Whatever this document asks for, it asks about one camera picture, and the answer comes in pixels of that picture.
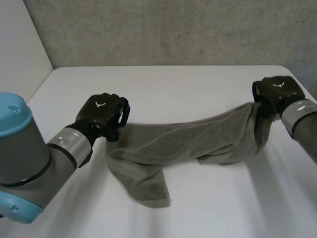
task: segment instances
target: light blue cover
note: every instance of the light blue cover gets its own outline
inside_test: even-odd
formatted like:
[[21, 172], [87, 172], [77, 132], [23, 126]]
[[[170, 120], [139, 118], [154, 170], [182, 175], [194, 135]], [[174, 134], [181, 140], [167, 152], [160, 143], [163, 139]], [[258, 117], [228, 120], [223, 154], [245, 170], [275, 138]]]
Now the light blue cover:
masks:
[[0, 191], [0, 215], [11, 220], [29, 224], [32, 223], [43, 209], [23, 198]]
[[0, 93], [0, 137], [19, 132], [32, 118], [23, 98], [13, 93]]

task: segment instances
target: towel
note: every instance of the towel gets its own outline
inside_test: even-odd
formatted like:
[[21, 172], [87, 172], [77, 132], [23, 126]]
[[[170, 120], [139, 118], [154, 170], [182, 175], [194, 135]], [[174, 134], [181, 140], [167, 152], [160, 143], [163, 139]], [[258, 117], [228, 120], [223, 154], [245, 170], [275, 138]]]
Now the towel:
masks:
[[152, 208], [168, 207], [164, 166], [193, 159], [200, 164], [231, 164], [261, 151], [273, 118], [261, 118], [260, 106], [246, 103], [186, 123], [128, 124], [117, 142], [106, 143], [109, 170], [137, 202]]

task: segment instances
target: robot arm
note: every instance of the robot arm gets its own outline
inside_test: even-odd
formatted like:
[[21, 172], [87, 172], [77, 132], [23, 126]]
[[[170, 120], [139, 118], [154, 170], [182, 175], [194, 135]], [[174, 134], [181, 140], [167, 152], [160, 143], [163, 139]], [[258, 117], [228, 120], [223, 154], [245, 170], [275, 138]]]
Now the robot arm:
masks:
[[253, 97], [261, 102], [260, 116], [279, 115], [290, 136], [317, 163], [317, 106], [289, 76], [264, 78], [253, 83]]
[[21, 97], [1, 93], [0, 102], [0, 214], [26, 224], [42, 213], [77, 168], [89, 162], [98, 137], [118, 140], [130, 112], [125, 98], [94, 95], [75, 123], [45, 144]]

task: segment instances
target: white logo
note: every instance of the white logo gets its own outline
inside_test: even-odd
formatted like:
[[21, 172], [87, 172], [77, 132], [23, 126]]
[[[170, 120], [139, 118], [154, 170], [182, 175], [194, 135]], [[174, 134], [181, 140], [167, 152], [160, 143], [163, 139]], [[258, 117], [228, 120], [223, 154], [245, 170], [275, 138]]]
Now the white logo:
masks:
[[98, 103], [96, 102], [97, 108], [98, 108], [98, 107], [101, 107], [101, 106], [103, 106], [103, 105], [106, 105], [106, 103], [104, 103], [104, 104], [98, 104]]
[[283, 85], [284, 85], [284, 82], [282, 84], [273, 84], [274, 87], [280, 87], [280, 88], [283, 87]]

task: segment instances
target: table surface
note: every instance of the table surface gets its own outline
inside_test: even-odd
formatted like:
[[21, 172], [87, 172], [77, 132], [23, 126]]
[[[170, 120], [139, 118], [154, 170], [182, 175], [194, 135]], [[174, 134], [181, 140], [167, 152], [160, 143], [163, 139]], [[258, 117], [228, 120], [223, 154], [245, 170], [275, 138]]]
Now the table surface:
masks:
[[[54, 70], [29, 102], [48, 141], [93, 94], [116, 93], [129, 122], [186, 122], [253, 100], [252, 83], [291, 75], [281, 66], [117, 66]], [[303, 88], [307, 98], [313, 99]], [[106, 166], [105, 140], [31, 225], [3, 219], [12, 238], [310, 238], [317, 234], [317, 168], [281, 121], [254, 159], [164, 168], [171, 207], [134, 202]]]

